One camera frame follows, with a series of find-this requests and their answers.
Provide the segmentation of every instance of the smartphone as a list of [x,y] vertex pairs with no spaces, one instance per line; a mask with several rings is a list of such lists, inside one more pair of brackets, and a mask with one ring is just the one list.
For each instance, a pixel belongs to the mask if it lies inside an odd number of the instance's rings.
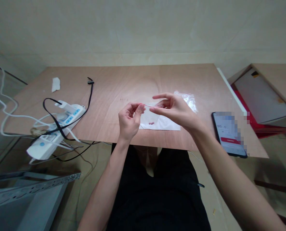
[[247,158],[247,152],[238,141],[240,139],[238,138],[234,116],[224,114],[224,112],[211,114],[218,142],[230,156]]

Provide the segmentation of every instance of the wall tile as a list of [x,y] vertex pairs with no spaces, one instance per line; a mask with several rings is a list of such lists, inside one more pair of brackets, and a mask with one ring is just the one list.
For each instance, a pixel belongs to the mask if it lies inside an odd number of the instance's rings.
[[131,1],[120,4],[116,30],[122,52],[222,51],[256,1]]
[[119,52],[114,1],[0,1],[3,54]]
[[215,63],[217,66],[224,60],[221,52],[122,54],[122,57],[125,66],[198,63]]
[[78,53],[71,55],[9,55],[14,63],[25,63],[40,73],[47,66],[121,66],[121,54]]
[[255,9],[227,51],[286,50],[286,0],[263,0]]

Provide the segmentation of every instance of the right hand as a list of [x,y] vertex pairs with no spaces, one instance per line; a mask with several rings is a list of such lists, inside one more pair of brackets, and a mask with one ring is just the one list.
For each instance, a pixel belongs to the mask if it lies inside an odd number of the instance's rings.
[[153,99],[160,98],[166,99],[160,101],[155,106],[163,107],[151,107],[149,109],[151,112],[168,117],[187,131],[204,127],[200,118],[190,109],[181,96],[172,93],[162,93],[153,96]]

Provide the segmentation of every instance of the clear plastic bag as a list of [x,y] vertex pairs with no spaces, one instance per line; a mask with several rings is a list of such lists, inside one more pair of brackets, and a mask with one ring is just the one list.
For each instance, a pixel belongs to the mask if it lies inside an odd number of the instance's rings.
[[191,108],[191,110],[195,113],[198,112],[197,107],[195,106],[195,100],[194,95],[187,94],[187,93],[180,93],[179,91],[174,91],[175,95],[180,95],[184,101],[188,104],[188,106]]
[[147,106],[147,109],[144,111],[144,114],[141,115],[141,123],[149,125],[156,124],[158,122],[160,115],[155,114],[149,110],[149,107],[155,107],[155,103],[148,103],[145,104],[145,106]]

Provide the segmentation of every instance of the power strip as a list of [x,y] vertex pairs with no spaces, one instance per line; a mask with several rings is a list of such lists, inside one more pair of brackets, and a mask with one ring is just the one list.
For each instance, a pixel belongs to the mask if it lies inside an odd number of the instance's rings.
[[[61,105],[55,104],[56,106],[59,106],[60,108],[63,108],[65,110],[65,114],[60,115],[60,118],[57,118],[58,123],[61,127],[66,126],[68,124],[71,124],[75,120],[77,120],[85,111],[85,107],[73,104],[69,105],[64,101],[59,100]],[[71,124],[67,128],[69,130],[72,130],[73,127],[79,122],[80,120],[76,121],[75,123]],[[49,131],[52,131],[56,129],[57,126],[54,124],[49,128]],[[69,130],[64,128],[63,132],[65,135],[68,135]],[[27,153],[38,160],[46,160],[48,159],[53,152],[58,147],[56,144],[60,144],[64,137],[60,133],[60,131],[54,132],[50,135],[42,135],[38,140],[36,140],[28,149]]]

